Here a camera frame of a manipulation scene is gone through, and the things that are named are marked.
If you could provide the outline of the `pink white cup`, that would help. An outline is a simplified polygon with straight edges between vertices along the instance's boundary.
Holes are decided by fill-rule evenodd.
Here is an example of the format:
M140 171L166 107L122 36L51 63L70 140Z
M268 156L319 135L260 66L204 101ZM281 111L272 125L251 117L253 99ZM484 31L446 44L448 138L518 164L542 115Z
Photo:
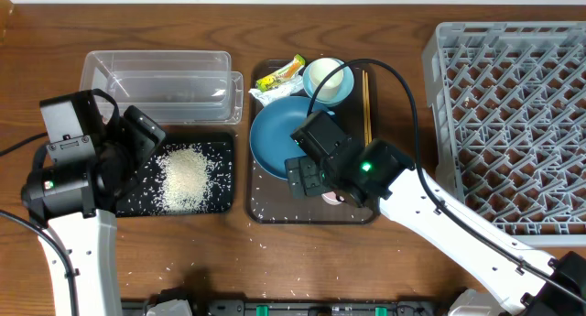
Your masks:
M333 191L323 193L321 197L329 205L340 205L344 203L344 200L340 200L337 194Z

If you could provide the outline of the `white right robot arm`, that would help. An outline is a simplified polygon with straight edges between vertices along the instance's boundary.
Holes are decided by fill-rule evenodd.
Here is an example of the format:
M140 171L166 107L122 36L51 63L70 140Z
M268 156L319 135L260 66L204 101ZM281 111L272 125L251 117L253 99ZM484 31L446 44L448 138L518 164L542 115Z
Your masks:
M363 206L377 200L384 217L423 237L486 288L462 294L451 315L584 314L584 257L568 252L555 258L506 234L383 140L368 146L350 137L325 146L302 138L295 143L344 201Z

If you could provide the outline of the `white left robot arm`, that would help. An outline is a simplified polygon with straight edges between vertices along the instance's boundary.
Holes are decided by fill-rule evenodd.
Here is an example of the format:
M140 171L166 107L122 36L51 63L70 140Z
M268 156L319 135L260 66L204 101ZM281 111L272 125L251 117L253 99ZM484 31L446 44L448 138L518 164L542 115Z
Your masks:
M104 123L98 110L44 105L49 143L22 189L49 264L58 315L120 315L116 204L165 131L137 107Z

